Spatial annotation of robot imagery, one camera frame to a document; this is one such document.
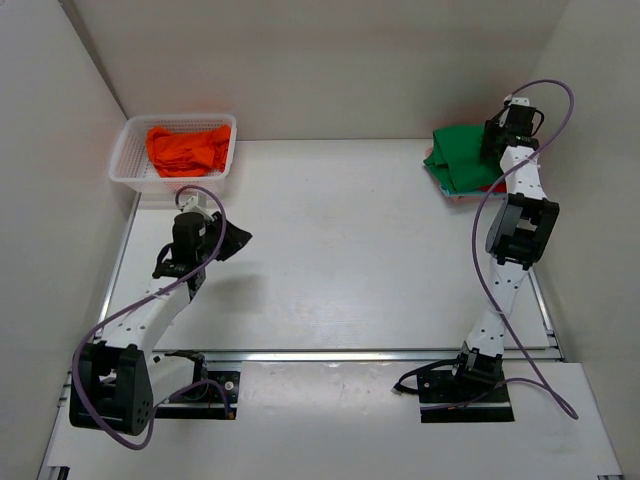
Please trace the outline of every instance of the orange cloth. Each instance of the orange cloth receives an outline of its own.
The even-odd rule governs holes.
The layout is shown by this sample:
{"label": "orange cloth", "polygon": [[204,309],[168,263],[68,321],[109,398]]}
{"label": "orange cloth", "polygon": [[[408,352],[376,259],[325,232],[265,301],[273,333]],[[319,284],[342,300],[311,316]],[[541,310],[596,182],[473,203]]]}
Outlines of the orange cloth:
{"label": "orange cloth", "polygon": [[161,177],[200,177],[211,170],[224,172],[231,127],[198,133],[171,133],[153,127],[147,133],[147,153]]}

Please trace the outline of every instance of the white wall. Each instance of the white wall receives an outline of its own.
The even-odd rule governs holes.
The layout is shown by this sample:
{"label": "white wall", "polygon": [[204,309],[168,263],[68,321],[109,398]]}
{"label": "white wall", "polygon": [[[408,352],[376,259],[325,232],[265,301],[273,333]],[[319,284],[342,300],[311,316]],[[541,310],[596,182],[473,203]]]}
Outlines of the white wall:
{"label": "white wall", "polygon": [[75,2],[128,115],[242,139],[422,138],[526,81],[566,0]]}
{"label": "white wall", "polygon": [[[570,358],[584,362],[628,479],[640,478],[640,2],[571,0],[534,78],[576,109],[541,159],[560,217],[539,273]],[[566,101],[531,90],[549,123]]]}
{"label": "white wall", "polygon": [[71,353],[95,322],[131,195],[124,116],[55,0],[0,1],[0,478],[35,478]]}

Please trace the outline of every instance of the orange fabric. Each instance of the orange fabric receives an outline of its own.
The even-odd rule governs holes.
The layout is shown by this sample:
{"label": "orange fabric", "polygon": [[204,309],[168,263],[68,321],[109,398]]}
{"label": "orange fabric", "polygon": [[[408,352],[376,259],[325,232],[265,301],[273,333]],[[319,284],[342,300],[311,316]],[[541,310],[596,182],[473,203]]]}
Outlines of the orange fabric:
{"label": "orange fabric", "polygon": [[161,177],[200,177],[211,170],[224,172],[231,127],[198,133],[171,133],[153,127],[147,133],[147,153]]}

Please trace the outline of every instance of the folded green cloth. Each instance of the folded green cloth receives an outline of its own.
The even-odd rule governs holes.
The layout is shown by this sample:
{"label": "folded green cloth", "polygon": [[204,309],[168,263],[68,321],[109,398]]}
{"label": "folded green cloth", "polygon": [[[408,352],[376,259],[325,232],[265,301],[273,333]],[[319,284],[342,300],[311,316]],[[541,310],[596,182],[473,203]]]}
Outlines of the folded green cloth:
{"label": "folded green cloth", "polygon": [[433,132],[433,151],[425,166],[440,184],[453,193],[465,193],[491,185],[502,170],[480,159],[482,125],[454,125]]}

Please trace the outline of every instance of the basket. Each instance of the basket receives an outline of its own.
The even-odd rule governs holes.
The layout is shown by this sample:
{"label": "basket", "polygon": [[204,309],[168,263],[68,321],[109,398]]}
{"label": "basket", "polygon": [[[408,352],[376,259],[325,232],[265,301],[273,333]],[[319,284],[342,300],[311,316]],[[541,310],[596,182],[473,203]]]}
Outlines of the basket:
{"label": "basket", "polygon": [[[224,172],[211,171],[201,177],[171,177],[158,175],[149,161],[145,142],[147,132],[161,126],[173,133],[201,132],[229,125],[231,138]],[[125,183],[142,193],[171,193],[190,184],[214,187],[229,174],[236,144],[236,119],[226,114],[193,115],[141,115],[130,118],[125,124],[109,162],[109,177],[114,182]]]}

